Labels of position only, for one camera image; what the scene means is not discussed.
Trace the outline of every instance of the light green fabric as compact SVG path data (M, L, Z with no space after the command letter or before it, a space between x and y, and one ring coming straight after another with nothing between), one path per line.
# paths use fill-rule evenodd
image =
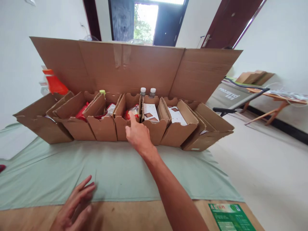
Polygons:
M21 125L5 128L2 135L16 126ZM209 151L157 149L192 199L243 201ZM49 145L38 137L0 164L7 166L0 173L0 210L64 204L73 188L90 174L97 184L93 201L160 200L146 164L127 142Z

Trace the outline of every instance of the white package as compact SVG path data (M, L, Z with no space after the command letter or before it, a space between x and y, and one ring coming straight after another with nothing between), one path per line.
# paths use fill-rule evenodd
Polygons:
M172 117L171 122L172 123L180 123L182 126L186 126L187 123L184 120L182 114L180 113L179 109L175 106L168 106L168 110L170 112L170 115Z
M155 104L143 104L143 108L144 108L144 120L150 120L154 124L159 122Z

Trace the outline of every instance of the table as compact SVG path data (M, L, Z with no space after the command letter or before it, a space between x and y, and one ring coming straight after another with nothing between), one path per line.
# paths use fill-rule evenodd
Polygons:
M264 231L246 203L234 201L194 201L209 230L219 231L209 203L239 204L256 231ZM61 206L42 206L0 211L0 230L49 230ZM88 231L172 230L161 201L96 202L87 221Z
M258 93L258 92L261 91L261 90L259 90L259 89L253 89L253 88L247 88L247 89L248 89L249 92L251 92L251 93ZM291 98L288 98L288 97L283 98L283 97L281 97L281 96L274 95L274 94L270 94L270 93L267 93L267 92L263 93L263 95L273 98L274 101L281 101L280 107L278 107L278 108L276 108L276 109L274 109L274 110L272 110L272 111L270 111L270 112L268 112L268 113L265 113L264 115L261 115L261 116L255 118L255 119L249 121L248 123L245 123L245 125L248 125L248 124L250 124L250 123L252 123L252 122L254 122L254 121L257 121L257 120L259 120L259 119L264 119L264 117L273 114L273 115L270 117L269 120L264 119L264 120L266 120L266 124L265 124L265 125L267 126L267 125L271 124L271 122L273 122L273 120L277 117L277 115L279 114L279 112L282 111L282 109L284 109L285 107L287 107L288 105L290 105L289 102L290 102L290 103L297 103L297 104L307 104L307 103L308 103L308 102L305 101L305 100L291 99ZM241 111L241 113L243 113L243 112L245 112L245 111L247 110L247 108L248 108L248 106L249 106L249 103L250 103L250 101L248 101L248 102L245 104L245 106L244 106L243 110Z

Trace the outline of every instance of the tiled floor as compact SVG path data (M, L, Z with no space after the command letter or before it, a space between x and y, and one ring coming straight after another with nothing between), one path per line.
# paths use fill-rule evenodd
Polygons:
M265 230L308 230L308 146L244 116L226 115L234 133L209 150Z

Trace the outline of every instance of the wooden floor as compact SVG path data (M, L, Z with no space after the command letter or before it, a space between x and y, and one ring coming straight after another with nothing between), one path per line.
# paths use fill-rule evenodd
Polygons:
M194 201L209 230L219 231L209 203L239 204L256 231L264 231L246 203L231 201ZM172 230L161 201L97 202L84 230ZM0 230L49 230L61 206L42 206L0 211Z

